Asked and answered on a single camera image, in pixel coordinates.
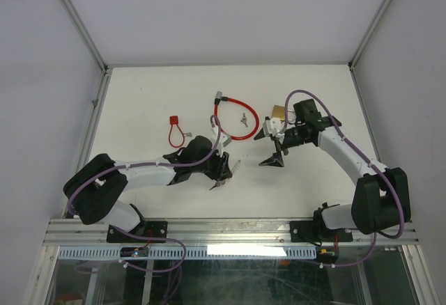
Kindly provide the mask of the cable lock keys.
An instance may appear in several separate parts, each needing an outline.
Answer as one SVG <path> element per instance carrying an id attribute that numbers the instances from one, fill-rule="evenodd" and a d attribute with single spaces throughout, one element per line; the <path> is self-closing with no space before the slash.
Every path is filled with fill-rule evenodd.
<path id="1" fill-rule="evenodd" d="M 248 124 L 247 124 L 247 117 L 246 117 L 246 114 L 245 114 L 245 113 L 243 113 L 242 118 L 240 119 L 240 122 L 241 122 L 245 127 L 248 127 Z"/>

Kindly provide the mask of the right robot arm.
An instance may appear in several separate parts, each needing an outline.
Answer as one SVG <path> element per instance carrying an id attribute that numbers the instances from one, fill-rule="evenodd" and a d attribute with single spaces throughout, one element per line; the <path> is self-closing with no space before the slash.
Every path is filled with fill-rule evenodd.
<path id="1" fill-rule="evenodd" d="M 341 123 L 335 117 L 320 113 L 313 99 L 298 102 L 293 109 L 295 122 L 290 128 L 278 118 L 267 117 L 263 122 L 255 139 L 268 137 L 275 145 L 275 152 L 260 165 L 283 167 L 283 157 L 290 148 L 311 143 L 331 156 L 355 185 L 350 204 L 323 204 L 314 211 L 314 237 L 328 240 L 337 230 L 345 228 L 389 237 L 386 229 L 393 226 L 398 228 L 394 237 L 400 237 L 411 219 L 406 173 L 367 157 L 340 130 Z"/>

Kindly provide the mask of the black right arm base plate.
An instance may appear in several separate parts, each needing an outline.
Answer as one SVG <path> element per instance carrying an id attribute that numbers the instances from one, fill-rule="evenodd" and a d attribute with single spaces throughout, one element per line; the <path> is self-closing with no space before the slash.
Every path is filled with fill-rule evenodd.
<path id="1" fill-rule="evenodd" d="M 289 231 L 292 242 L 308 242 L 321 246 L 323 242 L 352 242 L 353 236 L 344 229 L 330 230 L 313 220 L 290 221 Z"/>

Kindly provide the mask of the large brass padlock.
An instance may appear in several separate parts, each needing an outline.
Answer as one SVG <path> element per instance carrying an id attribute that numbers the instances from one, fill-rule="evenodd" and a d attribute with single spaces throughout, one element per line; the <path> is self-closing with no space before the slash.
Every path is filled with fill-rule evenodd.
<path id="1" fill-rule="evenodd" d="M 273 118 L 279 118 L 282 122 L 284 122 L 285 115 L 287 115 L 287 122 L 289 124 L 294 124 L 296 119 L 294 110 L 286 109 L 285 107 L 277 104 L 272 108 Z"/>

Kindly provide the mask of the red cable lock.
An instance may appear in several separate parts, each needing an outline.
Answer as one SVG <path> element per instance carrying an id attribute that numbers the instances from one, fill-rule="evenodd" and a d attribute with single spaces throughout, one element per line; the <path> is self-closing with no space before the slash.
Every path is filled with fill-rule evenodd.
<path id="1" fill-rule="evenodd" d="M 225 96 L 222 91 L 218 91 L 216 92 L 213 101 L 213 114 L 215 116 L 219 116 L 221 103 L 231 104 L 236 107 L 236 112 L 232 113 L 232 117 L 227 116 L 225 118 L 231 119 L 229 131 L 222 129 L 223 132 L 228 134 L 234 141 L 247 141 L 253 139 L 260 128 L 260 118 L 256 110 L 248 103 L 233 97 Z M 243 113 L 246 114 L 248 127 L 245 127 L 240 122 Z"/>

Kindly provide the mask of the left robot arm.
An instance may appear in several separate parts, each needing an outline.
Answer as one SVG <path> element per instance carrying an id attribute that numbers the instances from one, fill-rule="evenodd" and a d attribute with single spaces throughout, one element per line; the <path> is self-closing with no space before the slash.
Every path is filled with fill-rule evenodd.
<path id="1" fill-rule="evenodd" d="M 222 185 L 233 176 L 229 153 L 204 136 L 146 162 L 118 163 L 102 153 L 64 184 L 63 193 L 69 213 L 76 214 L 83 224 L 109 224 L 135 242 L 145 236 L 147 219 L 133 204 L 120 201 L 121 194 L 150 186 L 179 185 L 195 173 L 205 175 L 216 187 Z"/>

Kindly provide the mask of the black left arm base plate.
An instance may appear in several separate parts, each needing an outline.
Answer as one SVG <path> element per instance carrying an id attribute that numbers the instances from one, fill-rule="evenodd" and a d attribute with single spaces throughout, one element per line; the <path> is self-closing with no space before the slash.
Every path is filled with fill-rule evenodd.
<path id="1" fill-rule="evenodd" d="M 167 237 L 167 221 L 142 221 L 132 230 L 123 230 L 115 226 L 109 226 L 107 243 L 165 243 Z"/>

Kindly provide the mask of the small brass padlock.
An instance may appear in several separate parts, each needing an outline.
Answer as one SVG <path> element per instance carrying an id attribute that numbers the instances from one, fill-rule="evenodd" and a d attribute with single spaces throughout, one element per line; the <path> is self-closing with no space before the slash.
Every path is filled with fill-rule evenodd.
<path id="1" fill-rule="evenodd" d="M 239 159 L 239 160 L 233 165 L 233 167 L 232 167 L 232 169 L 231 169 L 231 173 L 232 173 L 232 174 L 234 174 L 234 173 L 238 170 L 240 164 L 241 164 L 241 160 Z"/>

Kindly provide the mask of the small red padlock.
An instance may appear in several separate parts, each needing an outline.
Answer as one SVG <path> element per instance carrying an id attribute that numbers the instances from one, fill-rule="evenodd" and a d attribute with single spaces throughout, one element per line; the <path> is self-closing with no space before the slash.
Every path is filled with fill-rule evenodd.
<path id="1" fill-rule="evenodd" d="M 171 116 L 169 118 L 170 124 L 171 125 L 177 125 L 178 124 L 178 116 Z"/>

